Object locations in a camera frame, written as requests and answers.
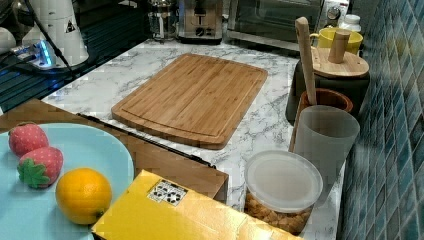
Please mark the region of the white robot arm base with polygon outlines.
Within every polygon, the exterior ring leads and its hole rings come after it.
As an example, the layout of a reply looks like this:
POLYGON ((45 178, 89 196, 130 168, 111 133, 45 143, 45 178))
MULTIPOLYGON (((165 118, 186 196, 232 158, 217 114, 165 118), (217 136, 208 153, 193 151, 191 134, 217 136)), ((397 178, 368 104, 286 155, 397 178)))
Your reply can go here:
POLYGON ((22 39, 20 59, 41 70, 74 67, 89 58, 72 0, 17 0, 18 19, 30 27, 22 39))

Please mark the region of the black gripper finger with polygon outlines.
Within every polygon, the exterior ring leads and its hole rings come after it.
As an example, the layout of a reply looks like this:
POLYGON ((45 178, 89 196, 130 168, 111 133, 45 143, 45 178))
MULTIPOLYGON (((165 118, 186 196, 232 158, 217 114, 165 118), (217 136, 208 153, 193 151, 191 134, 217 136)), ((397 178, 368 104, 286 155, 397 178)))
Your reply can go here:
POLYGON ((205 15, 205 0, 195 0, 194 14, 195 15, 205 15))

